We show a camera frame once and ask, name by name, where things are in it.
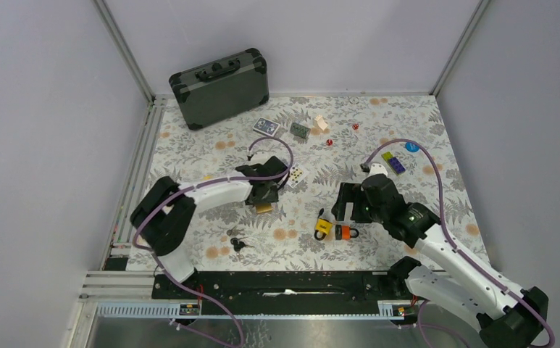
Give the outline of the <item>orange black padlock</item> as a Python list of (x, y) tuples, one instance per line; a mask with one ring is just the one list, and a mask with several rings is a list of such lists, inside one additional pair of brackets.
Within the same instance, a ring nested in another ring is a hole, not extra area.
[(335, 239), (336, 240), (350, 240), (359, 238), (360, 232), (356, 228), (348, 225), (335, 226)]

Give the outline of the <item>yellow black padlock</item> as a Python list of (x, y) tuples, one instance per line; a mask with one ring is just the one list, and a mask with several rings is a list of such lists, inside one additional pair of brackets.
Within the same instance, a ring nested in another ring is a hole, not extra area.
[(314, 227), (314, 239), (322, 241), (331, 232), (333, 228), (332, 219), (326, 213), (324, 208), (319, 210), (317, 221)]

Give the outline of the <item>silver keys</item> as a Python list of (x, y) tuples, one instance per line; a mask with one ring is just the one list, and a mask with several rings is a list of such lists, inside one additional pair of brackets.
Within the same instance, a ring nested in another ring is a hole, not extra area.
[(231, 238), (242, 238), (242, 237), (245, 236), (244, 230), (242, 228), (239, 228), (239, 227), (233, 227), (233, 228), (227, 230), (226, 235), (231, 237)]

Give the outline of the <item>black-headed keys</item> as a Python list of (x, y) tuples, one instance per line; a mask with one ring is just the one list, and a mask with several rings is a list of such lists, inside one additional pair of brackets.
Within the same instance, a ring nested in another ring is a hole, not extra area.
[(244, 248), (252, 248), (252, 245), (247, 244), (243, 239), (239, 239), (237, 237), (232, 237), (230, 239), (230, 243), (233, 246), (233, 250), (235, 253), (240, 253)]

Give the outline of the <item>brass padlock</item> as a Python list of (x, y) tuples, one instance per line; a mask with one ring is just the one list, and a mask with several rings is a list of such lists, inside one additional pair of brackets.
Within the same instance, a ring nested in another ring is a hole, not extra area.
[(255, 210), (258, 215), (272, 212), (274, 210), (274, 204), (272, 203), (257, 204), (255, 206)]

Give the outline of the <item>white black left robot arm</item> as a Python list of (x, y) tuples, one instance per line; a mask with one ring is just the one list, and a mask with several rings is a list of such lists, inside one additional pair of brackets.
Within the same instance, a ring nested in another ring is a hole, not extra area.
[(236, 202), (248, 206), (275, 203), (289, 167), (276, 156), (264, 163), (241, 165), (227, 177), (199, 183), (177, 183), (165, 176), (130, 214), (130, 224), (147, 243), (181, 298), (193, 295), (195, 267), (183, 246), (193, 216)]

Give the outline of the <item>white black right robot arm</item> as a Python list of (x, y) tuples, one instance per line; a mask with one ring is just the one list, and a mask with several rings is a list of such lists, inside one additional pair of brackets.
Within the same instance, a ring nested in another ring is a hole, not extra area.
[(438, 280), (419, 261), (404, 257), (391, 267), (388, 289), (394, 297), (413, 294), (433, 301), (473, 327), (487, 347), (529, 347), (545, 328), (543, 291), (524, 289), (494, 270), (445, 230), (433, 211), (406, 202), (386, 175), (342, 183), (331, 212), (339, 221), (380, 224), (449, 275)]

